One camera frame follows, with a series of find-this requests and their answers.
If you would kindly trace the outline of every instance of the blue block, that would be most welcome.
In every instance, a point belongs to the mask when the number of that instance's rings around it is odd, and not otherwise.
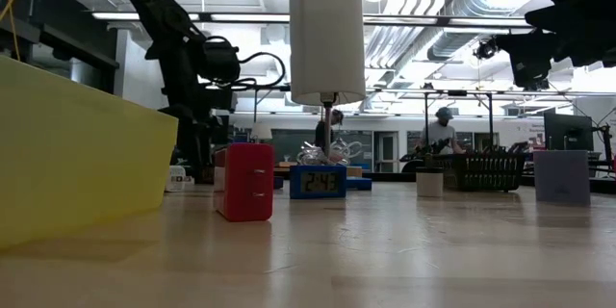
[[[291,199],[347,197],[347,168],[340,166],[291,167]]]
[[[285,179],[282,177],[278,177],[278,176],[274,176],[273,177],[273,188],[276,189],[282,189],[282,187],[285,185]]]
[[[347,189],[357,189],[362,191],[372,190],[372,179],[360,177],[348,177],[346,180]]]

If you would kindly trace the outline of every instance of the blue clock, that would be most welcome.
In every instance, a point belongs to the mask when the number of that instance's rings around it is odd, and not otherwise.
[[[347,197],[347,168],[339,166],[291,167],[291,199]]]

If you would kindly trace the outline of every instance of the black robotic arm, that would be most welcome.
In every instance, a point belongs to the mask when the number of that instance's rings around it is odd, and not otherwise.
[[[270,53],[257,53],[247,60],[225,38],[205,37],[189,14],[175,0],[130,0],[152,38],[145,58],[158,60],[169,107],[160,110],[179,119],[177,147],[189,160],[199,179],[210,164],[210,138],[218,125],[212,109],[230,109],[233,90],[273,87],[285,76],[282,61]],[[274,83],[258,86],[254,79],[240,80],[240,64],[260,55],[273,56],[283,73]],[[199,84],[197,76],[209,80]],[[209,90],[207,86],[217,86]]]
[[[531,11],[530,34],[496,35],[483,41],[475,55],[489,59],[509,53],[515,83],[528,90],[548,87],[551,60],[571,58],[580,67],[602,62],[616,65],[616,0],[552,0],[553,6]]]

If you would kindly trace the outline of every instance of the black basket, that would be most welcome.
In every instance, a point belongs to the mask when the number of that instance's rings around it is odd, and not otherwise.
[[[520,187],[524,155],[452,154],[433,158],[442,167],[444,185],[459,191],[514,191]]]

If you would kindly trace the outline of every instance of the person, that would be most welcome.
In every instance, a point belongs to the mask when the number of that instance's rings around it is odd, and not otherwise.
[[[425,128],[422,131],[420,146],[433,145],[442,142],[443,149],[439,153],[433,154],[462,154],[464,150],[460,147],[455,136],[455,129],[449,125],[449,121],[453,119],[451,110],[443,107],[436,113],[437,121],[431,123],[427,127],[428,139],[425,140]]]
[[[345,115],[338,111],[338,110],[333,110],[331,112],[331,126],[337,125],[337,124],[341,124],[343,123],[343,119],[345,118]],[[334,141],[334,130],[331,130],[330,133],[330,139],[331,142]],[[317,129],[315,129],[315,146],[320,147],[321,149],[325,149],[325,122],[323,120],[319,121],[319,124],[317,124]]]

